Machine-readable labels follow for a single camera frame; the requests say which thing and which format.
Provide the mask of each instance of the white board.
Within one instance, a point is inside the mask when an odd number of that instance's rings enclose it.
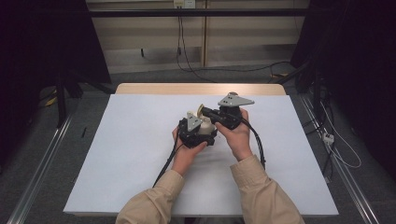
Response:
[[[172,150],[172,131],[200,104],[218,109],[224,96],[112,95],[64,211],[79,216],[116,215],[127,201],[151,188]],[[337,215],[332,196],[289,96],[243,96],[260,135],[266,171],[302,215]],[[258,156],[256,140],[250,137]],[[236,163],[224,136],[200,153],[185,175],[173,216],[241,216],[230,166]]]

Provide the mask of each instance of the table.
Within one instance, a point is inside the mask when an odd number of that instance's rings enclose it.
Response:
[[[78,216],[115,216],[130,197],[151,187],[170,152],[170,132],[184,113],[180,111],[200,101],[213,102],[208,107],[214,108],[229,91],[256,101],[249,105],[255,106],[249,110],[249,118],[261,134],[267,173],[302,215],[337,215],[290,98],[276,84],[119,85],[64,211]],[[255,140],[250,140],[258,154]],[[241,216],[239,192],[228,167],[234,163],[225,139],[218,136],[215,145],[200,153],[186,174],[173,216]]]

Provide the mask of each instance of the person's left hand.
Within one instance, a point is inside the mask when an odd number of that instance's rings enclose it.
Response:
[[[175,139],[177,135],[177,127],[172,131],[172,135],[174,136]],[[180,138],[178,138],[177,146],[176,146],[177,153],[174,158],[172,170],[178,172],[180,175],[183,176],[189,170],[190,166],[192,165],[192,162],[194,161],[195,156],[198,153],[200,153],[202,150],[204,150],[204,148],[207,146],[207,142],[203,142],[200,145],[193,148],[188,148],[182,144],[183,142],[180,140]]]

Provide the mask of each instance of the black horizontal bar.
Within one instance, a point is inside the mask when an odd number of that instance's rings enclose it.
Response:
[[[243,8],[243,9],[93,9],[84,11],[39,10],[35,13],[51,16],[91,16],[106,17],[299,17],[311,14],[329,15],[329,9],[307,8]]]

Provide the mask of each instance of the long-sleeved shirt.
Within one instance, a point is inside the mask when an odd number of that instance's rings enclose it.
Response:
[[[283,189],[268,177],[257,156],[231,166],[241,194],[245,223],[304,223]],[[121,209],[117,224],[169,223],[172,205],[184,186],[181,175],[167,171],[153,189],[135,195]]]

